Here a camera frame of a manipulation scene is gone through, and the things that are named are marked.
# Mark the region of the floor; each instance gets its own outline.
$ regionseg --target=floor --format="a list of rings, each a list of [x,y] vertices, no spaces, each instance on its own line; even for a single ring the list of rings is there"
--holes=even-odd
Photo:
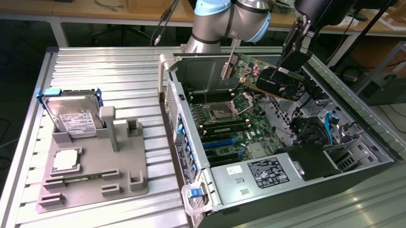
[[[97,37],[97,40],[91,38],[91,34],[107,29],[107,25],[64,23],[63,26],[73,47],[120,46],[120,31]],[[153,27],[133,26],[133,28],[143,30],[145,34],[151,34],[153,30]],[[179,46],[187,43],[190,35],[191,28],[168,27],[159,45]],[[286,32],[267,32],[266,37],[256,44],[243,45],[282,46],[286,35]],[[19,138],[23,128],[45,48],[57,45],[47,22],[0,20],[0,37],[0,137],[4,135],[0,141],[0,190],[3,190],[17,145],[17,140],[11,141]],[[328,34],[319,36],[312,49],[320,59],[327,58],[332,50],[327,50],[326,47],[336,46],[339,38]],[[230,45],[230,40],[223,39],[222,45]],[[147,47],[149,40],[128,33],[124,46]]]

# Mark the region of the power supply label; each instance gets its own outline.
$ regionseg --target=power supply label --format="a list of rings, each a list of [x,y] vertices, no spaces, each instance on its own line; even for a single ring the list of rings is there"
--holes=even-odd
[[[71,135],[96,132],[91,113],[61,114],[59,117]]]
[[[290,181],[276,158],[248,163],[248,167],[259,188],[266,189]]]

